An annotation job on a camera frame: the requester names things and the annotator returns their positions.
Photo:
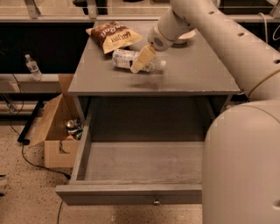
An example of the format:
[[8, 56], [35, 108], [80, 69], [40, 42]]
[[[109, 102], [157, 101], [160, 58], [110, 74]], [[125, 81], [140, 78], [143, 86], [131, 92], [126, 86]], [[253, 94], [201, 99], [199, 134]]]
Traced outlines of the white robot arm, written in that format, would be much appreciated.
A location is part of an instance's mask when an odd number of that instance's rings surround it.
[[280, 52], [212, 0], [170, 0], [150, 30], [150, 50], [164, 51], [192, 29], [248, 97], [221, 113], [206, 134], [203, 224], [280, 224]]

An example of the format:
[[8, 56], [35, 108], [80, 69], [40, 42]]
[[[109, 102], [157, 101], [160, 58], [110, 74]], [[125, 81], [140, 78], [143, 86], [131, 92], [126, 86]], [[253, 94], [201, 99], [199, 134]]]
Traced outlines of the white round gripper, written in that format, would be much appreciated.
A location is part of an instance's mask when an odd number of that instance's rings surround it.
[[172, 8], [154, 24], [148, 33], [148, 43], [139, 52], [130, 71], [137, 74], [156, 57], [156, 51], [163, 52], [171, 47], [180, 36], [194, 29], [194, 26], [180, 18]]

